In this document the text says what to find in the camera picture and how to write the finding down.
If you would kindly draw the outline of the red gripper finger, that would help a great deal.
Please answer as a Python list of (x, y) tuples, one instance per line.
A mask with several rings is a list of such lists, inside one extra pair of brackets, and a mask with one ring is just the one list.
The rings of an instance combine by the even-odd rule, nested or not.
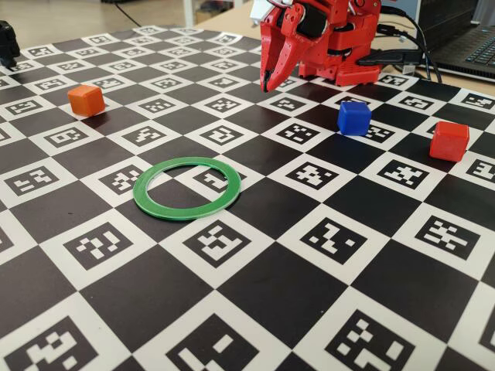
[(278, 59), (278, 38), (275, 36), (263, 36), (261, 39), (261, 89), (268, 92), (268, 81)]
[(297, 34), (304, 16), (302, 4), (274, 9), (268, 16), (268, 89), (274, 90), (292, 72), (307, 47), (307, 40)]

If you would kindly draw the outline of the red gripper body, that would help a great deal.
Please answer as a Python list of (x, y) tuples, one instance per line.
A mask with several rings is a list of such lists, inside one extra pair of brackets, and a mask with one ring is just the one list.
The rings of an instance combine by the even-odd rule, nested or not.
[(295, 30), (307, 39), (319, 38), (328, 28), (335, 13), (334, 1), (261, 1), (261, 39), (276, 46), (283, 44), (282, 33), (285, 13), (297, 5), (302, 15)]

